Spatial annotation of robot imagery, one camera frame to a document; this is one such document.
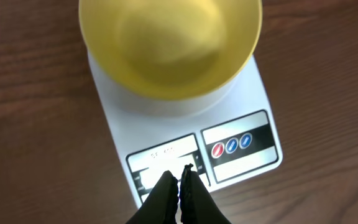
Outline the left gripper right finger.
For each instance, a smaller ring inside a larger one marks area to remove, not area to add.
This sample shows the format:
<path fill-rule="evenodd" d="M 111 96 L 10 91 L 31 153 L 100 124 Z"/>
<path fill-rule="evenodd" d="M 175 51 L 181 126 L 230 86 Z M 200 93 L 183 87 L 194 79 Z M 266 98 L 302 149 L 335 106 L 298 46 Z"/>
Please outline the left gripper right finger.
<path fill-rule="evenodd" d="M 199 178 L 192 171 L 192 164 L 185 165 L 181 175 L 180 208 L 183 224 L 231 224 L 222 214 L 213 198 Z"/>

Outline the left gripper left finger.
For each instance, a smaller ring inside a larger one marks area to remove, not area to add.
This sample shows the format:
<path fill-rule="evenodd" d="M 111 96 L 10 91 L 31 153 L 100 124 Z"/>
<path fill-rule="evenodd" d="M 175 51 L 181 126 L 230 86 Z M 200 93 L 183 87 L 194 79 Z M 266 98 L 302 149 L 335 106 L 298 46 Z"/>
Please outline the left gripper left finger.
<path fill-rule="evenodd" d="M 146 201 L 127 224 L 176 224 L 178 209 L 178 180 L 165 171 Z"/>

